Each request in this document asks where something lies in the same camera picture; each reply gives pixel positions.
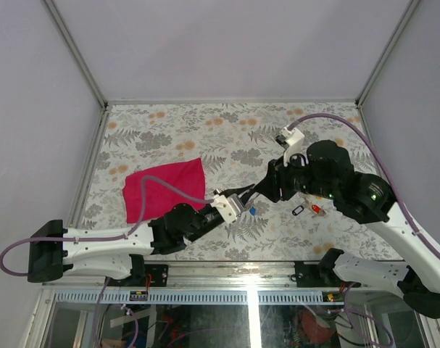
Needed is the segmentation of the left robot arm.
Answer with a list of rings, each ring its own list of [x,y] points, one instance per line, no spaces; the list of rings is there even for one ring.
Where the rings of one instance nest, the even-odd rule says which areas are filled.
[[[132,228],[85,230],[65,228],[50,220],[29,242],[27,280],[46,283],[62,276],[104,276],[131,286],[145,281],[144,260],[151,255],[184,250],[222,224],[237,221],[244,212],[243,188],[217,191],[200,210],[180,203],[171,211]]]

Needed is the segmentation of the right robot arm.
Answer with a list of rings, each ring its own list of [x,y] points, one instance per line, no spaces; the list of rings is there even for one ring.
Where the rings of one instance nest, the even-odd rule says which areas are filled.
[[[297,193],[330,199],[338,212],[377,233],[404,261],[364,260],[331,248],[317,265],[320,281],[366,284],[400,297],[421,315],[440,318],[440,249],[432,252],[427,233],[414,231],[391,186],[377,175],[355,171],[348,151],[333,141],[311,144],[306,157],[306,165],[301,154],[288,165],[281,158],[270,161],[255,191],[272,202]]]

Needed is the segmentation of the silver metal keyring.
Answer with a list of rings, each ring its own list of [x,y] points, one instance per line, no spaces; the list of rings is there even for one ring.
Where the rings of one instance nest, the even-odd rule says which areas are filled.
[[[254,200],[260,195],[261,193],[256,192],[254,189],[251,188],[241,196],[241,201],[244,204],[245,208],[248,210],[252,207]]]

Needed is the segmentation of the red key tag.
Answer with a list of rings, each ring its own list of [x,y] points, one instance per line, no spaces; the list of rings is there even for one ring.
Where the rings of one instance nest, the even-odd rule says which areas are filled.
[[[319,206],[317,206],[315,204],[311,206],[311,209],[317,214],[319,214],[323,211]]]

